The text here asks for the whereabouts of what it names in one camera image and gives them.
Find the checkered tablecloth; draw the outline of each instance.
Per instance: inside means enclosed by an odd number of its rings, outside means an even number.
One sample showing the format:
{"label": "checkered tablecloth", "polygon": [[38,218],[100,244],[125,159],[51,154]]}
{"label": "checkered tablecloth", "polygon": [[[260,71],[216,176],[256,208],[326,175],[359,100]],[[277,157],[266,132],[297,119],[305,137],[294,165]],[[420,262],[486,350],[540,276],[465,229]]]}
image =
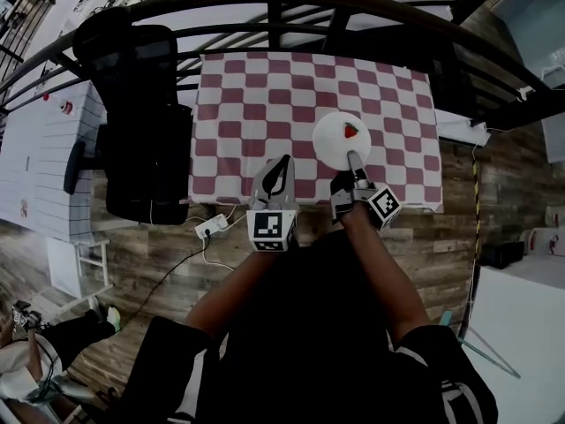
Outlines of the checkered tablecloth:
{"label": "checkered tablecloth", "polygon": [[314,153],[313,129],[333,111],[371,134],[367,173],[403,204],[437,210],[441,159],[425,74],[365,60],[290,52],[203,57],[192,136],[194,202],[245,203],[270,159],[290,154],[297,202],[329,200],[336,171]]}

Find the floor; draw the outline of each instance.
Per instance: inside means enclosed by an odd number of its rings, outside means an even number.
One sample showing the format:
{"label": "floor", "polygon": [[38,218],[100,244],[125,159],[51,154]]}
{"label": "floor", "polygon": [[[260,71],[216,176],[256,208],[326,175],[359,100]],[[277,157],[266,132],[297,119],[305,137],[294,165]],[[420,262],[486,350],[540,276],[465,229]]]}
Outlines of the floor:
{"label": "floor", "polygon": [[[470,29],[477,24],[469,22]],[[493,42],[506,37],[504,27],[485,31]],[[403,210],[393,227],[382,232],[388,250],[412,279],[437,322],[443,311],[463,316],[473,263],[476,217],[472,176],[472,149],[441,143],[443,213],[422,209]],[[541,125],[509,133],[496,133],[485,148],[477,148],[481,238],[483,242],[518,240],[525,229],[544,225],[548,205],[562,205],[565,174],[546,162]],[[94,188],[97,212],[104,214],[104,179]],[[230,207],[219,208],[225,214]],[[243,215],[240,207],[234,217]],[[302,208],[298,240],[307,245],[332,231],[328,208]],[[189,216],[206,216],[195,206]],[[202,248],[194,233],[198,220],[179,227],[140,227],[106,233],[109,244],[110,280],[115,287],[102,301],[115,304],[127,326],[107,341],[89,347],[72,365],[71,375],[93,390],[123,389],[147,325],[154,315],[181,320],[198,299],[228,273],[207,265],[201,255],[177,268],[159,287],[144,309],[131,316],[163,275],[190,253]],[[214,238],[207,251],[210,261],[237,266],[249,253],[245,222]],[[6,316],[11,303],[49,283],[45,242],[42,236],[0,223],[0,310]],[[85,308],[76,308],[71,318]]]}

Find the black cable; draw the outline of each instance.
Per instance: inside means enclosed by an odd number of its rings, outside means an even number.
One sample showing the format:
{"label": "black cable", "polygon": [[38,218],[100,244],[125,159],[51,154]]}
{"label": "black cable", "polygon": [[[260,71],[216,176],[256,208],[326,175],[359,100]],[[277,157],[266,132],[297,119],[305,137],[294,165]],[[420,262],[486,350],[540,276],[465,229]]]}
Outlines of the black cable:
{"label": "black cable", "polygon": [[197,251],[196,253],[189,254],[189,255],[186,256],[181,262],[179,262],[175,267],[173,267],[171,270],[169,270],[169,271],[165,274],[165,276],[161,279],[161,281],[159,281],[159,283],[157,283],[157,284],[154,286],[154,288],[153,288],[153,289],[151,290],[151,292],[147,295],[146,299],[143,301],[143,303],[141,303],[141,306],[137,309],[137,311],[133,314],[133,316],[130,317],[130,319],[125,323],[125,325],[124,325],[119,331],[116,332],[116,334],[119,333],[120,331],[124,331],[124,328],[127,327],[128,324],[129,324],[133,319],[135,319],[135,318],[138,316],[139,311],[141,311],[141,309],[143,309],[143,307],[147,304],[147,302],[149,301],[149,299],[151,299],[151,296],[154,294],[154,292],[159,288],[159,286],[160,286],[161,284],[163,284],[163,282],[167,279],[167,277],[168,277],[173,271],[175,271],[175,270],[177,269],[177,267],[179,267],[180,265],[184,264],[186,261],[188,261],[188,260],[191,259],[192,257],[196,256],[197,254],[200,254],[200,253],[205,252],[205,251],[208,249],[208,247],[210,246],[210,240],[211,240],[211,238],[210,238],[210,237],[207,237],[207,243],[205,244],[204,248],[202,248],[201,250]]}

